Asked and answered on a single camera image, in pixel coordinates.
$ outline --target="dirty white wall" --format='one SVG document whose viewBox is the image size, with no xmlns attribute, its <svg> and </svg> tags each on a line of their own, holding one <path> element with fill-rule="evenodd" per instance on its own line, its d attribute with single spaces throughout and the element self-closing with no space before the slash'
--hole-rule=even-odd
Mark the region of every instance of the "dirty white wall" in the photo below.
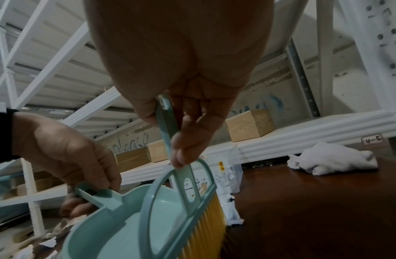
<svg viewBox="0 0 396 259">
<path fill-rule="evenodd" d="M 299 56 L 313 95 L 318 105 L 318 49 L 316 26 L 316 3 L 310 0 L 293 35 Z M 334 10 L 334 114 L 378 110 L 379 105 L 370 87 L 370 81 L 360 59 L 351 33 L 337 2 Z M 283 60 L 273 67 L 252 75 L 250 83 L 236 100 L 229 116 L 256 108 L 270 109 L 277 127 L 293 124 L 309 117 L 307 106 L 291 73 L 289 63 Z M 159 130 L 139 124 L 101 143 L 119 153 L 145 146 L 161 139 Z M 230 141 L 226 128 L 220 129 L 212 140 L 213 144 Z"/>
</svg>

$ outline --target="brown table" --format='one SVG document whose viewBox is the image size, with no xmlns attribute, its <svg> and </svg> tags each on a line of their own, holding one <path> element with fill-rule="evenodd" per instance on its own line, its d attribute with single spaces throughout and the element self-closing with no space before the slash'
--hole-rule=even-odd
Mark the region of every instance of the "brown table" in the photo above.
<svg viewBox="0 0 396 259">
<path fill-rule="evenodd" d="M 222 258 L 396 258 L 396 162 L 314 177 L 286 165 L 246 170 Z"/>
</svg>

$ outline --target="hand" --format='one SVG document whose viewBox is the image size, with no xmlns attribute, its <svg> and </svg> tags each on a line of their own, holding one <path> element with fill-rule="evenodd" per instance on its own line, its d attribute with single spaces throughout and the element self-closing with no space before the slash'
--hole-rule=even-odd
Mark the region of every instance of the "hand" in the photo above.
<svg viewBox="0 0 396 259">
<path fill-rule="evenodd" d="M 95 207 L 74 194 L 74 186 L 87 181 L 96 189 L 118 191 L 121 175 L 113 153 L 78 131 L 30 113 L 13 115 L 13 154 L 41 166 L 63 180 L 68 194 L 60 214 L 77 217 Z"/>
<path fill-rule="evenodd" d="M 85 0 L 89 28 L 115 86 L 156 124 L 167 92 L 180 131 L 171 163 L 195 161 L 225 121 L 265 49 L 273 0 Z"/>
</svg>

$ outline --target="person's left hand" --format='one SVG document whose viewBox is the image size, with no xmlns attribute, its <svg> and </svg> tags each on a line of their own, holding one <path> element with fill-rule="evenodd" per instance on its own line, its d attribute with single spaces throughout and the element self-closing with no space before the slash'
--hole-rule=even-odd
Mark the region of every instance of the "person's left hand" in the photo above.
<svg viewBox="0 0 396 259">
<path fill-rule="evenodd" d="M 74 186 L 87 181 L 95 189 L 118 191 L 121 175 L 113 153 L 78 131 L 49 118 L 30 114 L 13 114 L 14 155 L 39 165 L 67 184 L 61 216 L 78 217 L 95 207 L 77 197 Z"/>
</svg>

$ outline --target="towel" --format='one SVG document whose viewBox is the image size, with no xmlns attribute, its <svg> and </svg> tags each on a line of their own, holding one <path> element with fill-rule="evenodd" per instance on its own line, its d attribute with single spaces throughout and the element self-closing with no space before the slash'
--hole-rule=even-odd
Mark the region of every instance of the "towel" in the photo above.
<svg viewBox="0 0 396 259">
<path fill-rule="evenodd" d="M 337 144 L 319 142 L 300 156 L 289 155 L 287 166 L 304 169 L 309 174 L 327 175 L 355 169 L 376 169 L 377 160 L 371 151 L 358 151 Z"/>
</svg>

